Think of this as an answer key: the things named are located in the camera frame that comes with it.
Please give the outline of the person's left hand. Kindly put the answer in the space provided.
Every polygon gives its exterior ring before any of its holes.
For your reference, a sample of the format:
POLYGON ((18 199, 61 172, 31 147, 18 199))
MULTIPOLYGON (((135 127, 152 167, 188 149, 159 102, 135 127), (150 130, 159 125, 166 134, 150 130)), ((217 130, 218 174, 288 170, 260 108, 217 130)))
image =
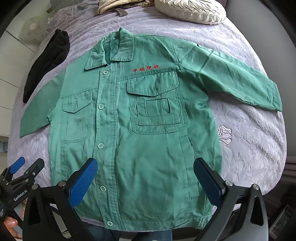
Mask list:
MULTIPOLYGON (((26 202, 23 202, 22 204, 19 204, 14 209, 14 211, 16 212, 17 216, 21 219, 21 221, 23 221, 25 208, 26 208, 26 202)), ((4 225, 16 240, 23 240, 23 231, 18 225, 18 221, 15 218, 7 216, 6 219, 4 220, 4 225)))

